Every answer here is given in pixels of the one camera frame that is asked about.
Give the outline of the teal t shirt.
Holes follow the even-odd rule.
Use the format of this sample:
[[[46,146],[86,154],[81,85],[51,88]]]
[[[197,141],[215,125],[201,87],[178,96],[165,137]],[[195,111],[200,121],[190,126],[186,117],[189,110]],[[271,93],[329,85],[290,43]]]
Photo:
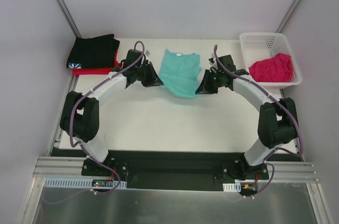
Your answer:
[[[202,68],[200,66],[200,55],[197,53],[176,56],[177,52],[168,49],[164,52],[161,62],[159,77],[163,81],[163,87],[180,98],[195,98],[195,91],[199,87],[198,75]]]

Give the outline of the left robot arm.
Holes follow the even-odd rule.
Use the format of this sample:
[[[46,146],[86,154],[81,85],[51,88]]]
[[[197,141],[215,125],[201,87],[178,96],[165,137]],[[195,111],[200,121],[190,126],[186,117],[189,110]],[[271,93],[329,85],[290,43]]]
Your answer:
[[[100,108],[136,81],[143,87],[164,85],[146,53],[130,49],[122,65],[114,67],[100,83],[85,93],[70,91],[66,95],[60,128],[68,134],[72,147],[80,145],[86,156],[95,160],[93,168],[101,176],[111,172],[112,163],[106,159],[109,151],[99,138]]]

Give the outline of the white plastic basket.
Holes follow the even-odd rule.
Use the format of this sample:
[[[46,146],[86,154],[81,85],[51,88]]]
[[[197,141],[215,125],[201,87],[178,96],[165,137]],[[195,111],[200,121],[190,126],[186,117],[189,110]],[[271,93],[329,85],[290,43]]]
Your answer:
[[[301,73],[285,35],[242,33],[239,36],[245,68],[266,89],[299,85]]]

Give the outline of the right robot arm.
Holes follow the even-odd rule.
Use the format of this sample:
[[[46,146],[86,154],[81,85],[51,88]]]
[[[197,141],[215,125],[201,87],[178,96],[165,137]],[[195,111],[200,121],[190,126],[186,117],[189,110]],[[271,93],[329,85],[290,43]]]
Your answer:
[[[253,177],[264,162],[283,145],[296,139],[297,113],[291,98],[276,99],[244,69],[237,69],[230,55],[209,59],[196,94],[217,94],[221,87],[241,95],[259,113],[258,139],[227,169],[228,175],[245,180]]]

